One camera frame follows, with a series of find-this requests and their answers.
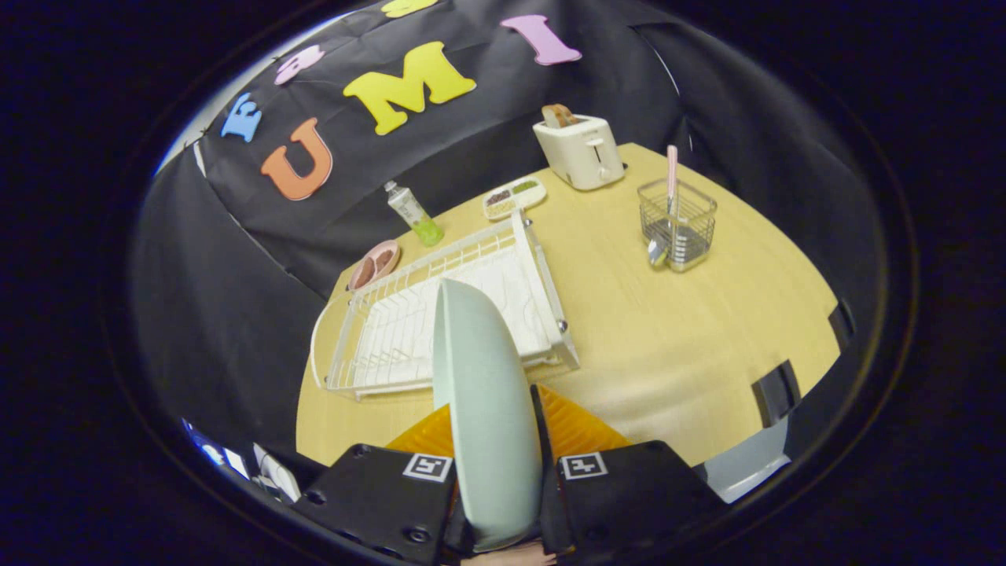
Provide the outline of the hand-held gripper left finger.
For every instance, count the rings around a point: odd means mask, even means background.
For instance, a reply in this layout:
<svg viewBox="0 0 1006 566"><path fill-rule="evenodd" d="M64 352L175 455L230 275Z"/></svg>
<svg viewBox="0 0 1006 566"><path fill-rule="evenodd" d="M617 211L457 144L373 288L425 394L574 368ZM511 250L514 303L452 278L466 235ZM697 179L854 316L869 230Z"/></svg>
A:
<svg viewBox="0 0 1006 566"><path fill-rule="evenodd" d="M443 406L388 447L357 443L292 508L364 550L409 565L439 565L456 498L450 408Z"/></svg>

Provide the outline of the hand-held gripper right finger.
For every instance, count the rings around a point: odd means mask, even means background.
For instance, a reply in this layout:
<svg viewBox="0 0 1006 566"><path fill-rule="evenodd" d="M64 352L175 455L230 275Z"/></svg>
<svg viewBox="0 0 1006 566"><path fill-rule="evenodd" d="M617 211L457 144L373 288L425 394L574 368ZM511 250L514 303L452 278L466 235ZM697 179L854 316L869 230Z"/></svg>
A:
<svg viewBox="0 0 1006 566"><path fill-rule="evenodd" d="M687 542L727 504L665 442L633 443L588 410L531 387L542 445L540 541L556 556L640 556Z"/></svg>

